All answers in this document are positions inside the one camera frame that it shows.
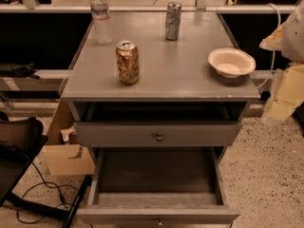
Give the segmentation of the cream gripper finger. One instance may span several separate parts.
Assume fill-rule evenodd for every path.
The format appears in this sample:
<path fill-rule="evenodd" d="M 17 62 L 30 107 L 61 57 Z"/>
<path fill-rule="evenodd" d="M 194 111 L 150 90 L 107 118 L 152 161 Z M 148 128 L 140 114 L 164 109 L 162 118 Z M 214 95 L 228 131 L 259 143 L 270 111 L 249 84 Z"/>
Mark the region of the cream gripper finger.
<path fill-rule="evenodd" d="M 270 93 L 261 121 L 267 126 L 283 124 L 304 103 L 304 65 L 292 63 L 285 70 L 278 69 Z"/>

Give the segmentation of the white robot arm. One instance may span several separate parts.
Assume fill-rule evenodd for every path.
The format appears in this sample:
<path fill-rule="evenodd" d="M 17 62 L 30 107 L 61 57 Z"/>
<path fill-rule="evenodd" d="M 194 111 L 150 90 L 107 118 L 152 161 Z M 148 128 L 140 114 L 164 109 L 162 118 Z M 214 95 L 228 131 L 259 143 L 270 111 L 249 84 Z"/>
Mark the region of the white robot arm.
<path fill-rule="evenodd" d="M 304 103 L 304 1 L 301 0 L 287 20 L 259 44 L 266 50 L 280 51 L 290 60 L 287 69 L 278 69 L 271 86 L 271 97 L 261 117 L 267 126 L 284 123 Z"/>

